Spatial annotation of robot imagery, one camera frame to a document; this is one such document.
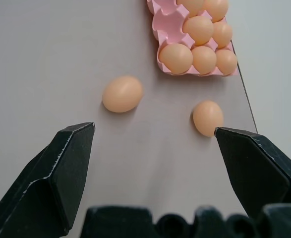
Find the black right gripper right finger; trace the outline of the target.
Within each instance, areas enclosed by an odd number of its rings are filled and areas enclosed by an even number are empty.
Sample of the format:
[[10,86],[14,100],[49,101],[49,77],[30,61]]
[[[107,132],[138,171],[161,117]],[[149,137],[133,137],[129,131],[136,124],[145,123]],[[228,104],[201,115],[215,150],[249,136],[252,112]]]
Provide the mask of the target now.
[[215,137],[249,217],[257,218],[267,204],[291,203],[291,159],[267,137],[227,127],[216,128]]

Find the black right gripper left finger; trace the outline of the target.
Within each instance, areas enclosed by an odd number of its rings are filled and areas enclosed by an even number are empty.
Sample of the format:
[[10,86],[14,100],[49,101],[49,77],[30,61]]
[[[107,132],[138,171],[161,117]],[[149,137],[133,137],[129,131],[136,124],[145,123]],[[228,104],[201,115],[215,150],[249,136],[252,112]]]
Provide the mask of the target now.
[[60,238],[85,188],[95,125],[71,125],[22,170],[0,200],[0,238]]

